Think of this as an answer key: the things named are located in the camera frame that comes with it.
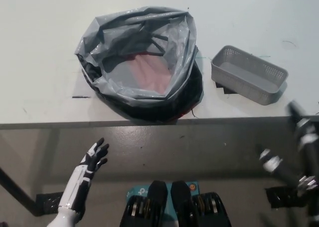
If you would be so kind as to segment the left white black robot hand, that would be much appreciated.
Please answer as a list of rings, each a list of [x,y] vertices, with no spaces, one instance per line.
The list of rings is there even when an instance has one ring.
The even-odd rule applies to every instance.
[[[86,152],[79,165],[75,167],[61,197],[59,207],[77,213],[85,209],[85,202],[95,173],[107,162],[109,144],[104,138],[95,142]]]

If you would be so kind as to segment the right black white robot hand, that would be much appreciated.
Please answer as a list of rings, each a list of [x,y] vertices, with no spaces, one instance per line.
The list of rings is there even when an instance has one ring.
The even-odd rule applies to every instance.
[[[304,167],[303,174],[295,173],[283,160],[261,145],[256,146],[263,169],[276,179],[302,193],[319,189],[319,133],[300,106],[292,101],[287,105],[290,126],[294,130],[298,153]]]

